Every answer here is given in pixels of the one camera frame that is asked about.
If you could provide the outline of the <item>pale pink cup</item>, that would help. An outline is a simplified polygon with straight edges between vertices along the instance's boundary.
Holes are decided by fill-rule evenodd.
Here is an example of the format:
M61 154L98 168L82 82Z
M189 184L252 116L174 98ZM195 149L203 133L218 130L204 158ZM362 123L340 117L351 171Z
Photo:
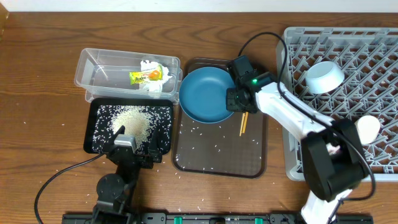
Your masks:
M334 145L328 143L326 145L326 149L327 149L329 155L335 155L338 152L340 152L341 146L340 145L334 146Z

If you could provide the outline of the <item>wooden chopstick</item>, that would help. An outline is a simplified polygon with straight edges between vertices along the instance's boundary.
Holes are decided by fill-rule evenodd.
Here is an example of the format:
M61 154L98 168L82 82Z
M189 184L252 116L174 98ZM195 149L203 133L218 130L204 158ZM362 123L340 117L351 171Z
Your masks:
M243 113L242 114L242 119L241 119L240 129L239 129L239 135L240 136L244 133L245 121L246 121L246 113Z
M246 132L246 126L247 126L247 122L248 122L248 115L249 115L249 113L246 112L246 121L245 121L244 133Z

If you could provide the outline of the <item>white cup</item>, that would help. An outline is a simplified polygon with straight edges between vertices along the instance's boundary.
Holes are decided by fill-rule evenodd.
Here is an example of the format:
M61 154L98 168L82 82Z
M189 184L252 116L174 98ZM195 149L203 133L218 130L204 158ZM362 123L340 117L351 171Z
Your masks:
M375 141L381 128L379 120L371 115L359 118L354 124L362 145Z

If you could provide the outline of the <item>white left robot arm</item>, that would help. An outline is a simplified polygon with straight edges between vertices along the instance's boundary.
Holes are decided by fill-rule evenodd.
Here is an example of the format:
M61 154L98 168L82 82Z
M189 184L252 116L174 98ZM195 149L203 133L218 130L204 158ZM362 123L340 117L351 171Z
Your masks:
M104 144L106 158L117 165L116 172L106 174L97 183L98 199L93 208L90 223L139 223L140 215L131 208L132 196L137 185L139 171L152 169L162 162L159 151L159 128L155 128L149 142L148 154L136 153L134 136L124 133L121 126Z

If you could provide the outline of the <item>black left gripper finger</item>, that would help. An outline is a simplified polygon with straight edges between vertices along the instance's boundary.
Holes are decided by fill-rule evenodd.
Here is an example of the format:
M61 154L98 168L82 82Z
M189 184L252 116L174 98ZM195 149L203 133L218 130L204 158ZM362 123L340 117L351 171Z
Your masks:
M111 136L111 139L110 139L110 149L116 149L116 148L118 148L118 147L125 147L124 132L125 132L125 127L122 125L122 126Z
M162 153L159 149L158 138L159 138L159 128L155 128L154 132L152 134L152 138L149 143L149 148L148 148L148 152L152 156L161 156L162 155Z

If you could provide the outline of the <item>white tissue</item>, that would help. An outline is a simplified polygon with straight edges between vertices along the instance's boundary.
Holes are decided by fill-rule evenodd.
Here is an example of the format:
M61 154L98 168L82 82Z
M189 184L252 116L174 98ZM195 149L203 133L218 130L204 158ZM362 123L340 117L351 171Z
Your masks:
M162 79L154 81L154 82L149 82L149 83L141 83L139 85L139 88L141 90L157 92L157 93L162 92L163 85L172 78L172 76L170 75L169 69L167 67L163 66L162 64L159 64L158 62L142 60L141 61L141 70L142 71L153 70L153 69L157 68L159 65L162 69Z

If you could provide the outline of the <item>light blue rice bowl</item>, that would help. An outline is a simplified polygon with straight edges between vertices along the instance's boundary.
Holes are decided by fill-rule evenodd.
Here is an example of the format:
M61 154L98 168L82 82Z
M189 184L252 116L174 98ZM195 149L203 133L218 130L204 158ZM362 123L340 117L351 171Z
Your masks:
M339 87L345 79L342 69L332 61L324 61L310 67L305 83L311 94L322 94Z

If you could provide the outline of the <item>dark blue plate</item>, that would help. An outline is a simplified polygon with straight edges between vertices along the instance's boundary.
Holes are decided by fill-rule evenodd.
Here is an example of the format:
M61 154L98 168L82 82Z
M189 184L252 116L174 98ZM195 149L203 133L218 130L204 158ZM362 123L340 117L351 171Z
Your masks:
M216 67L190 72L180 86L180 106L191 119L200 123L219 123L233 112L226 109L227 89L235 84L230 74Z

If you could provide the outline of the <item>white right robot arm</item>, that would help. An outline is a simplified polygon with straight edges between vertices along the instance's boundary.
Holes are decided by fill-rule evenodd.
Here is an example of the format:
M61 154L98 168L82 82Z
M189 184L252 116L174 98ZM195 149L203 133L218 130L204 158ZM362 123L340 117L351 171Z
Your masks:
M313 110L272 74L260 74L245 55L230 61L227 68L234 81L226 94L227 110L261 111L300 141L303 173L310 188L300 212L304 222L336 222L338 207L371 174L354 123L335 121Z

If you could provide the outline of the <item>yellow green snack wrapper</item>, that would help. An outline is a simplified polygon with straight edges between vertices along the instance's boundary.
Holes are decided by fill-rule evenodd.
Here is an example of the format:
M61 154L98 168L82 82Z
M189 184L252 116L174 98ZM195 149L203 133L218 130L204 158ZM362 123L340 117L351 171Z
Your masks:
M132 85L156 82L161 80L162 77L163 77L163 70L161 65L158 65L152 69L129 73L130 84Z

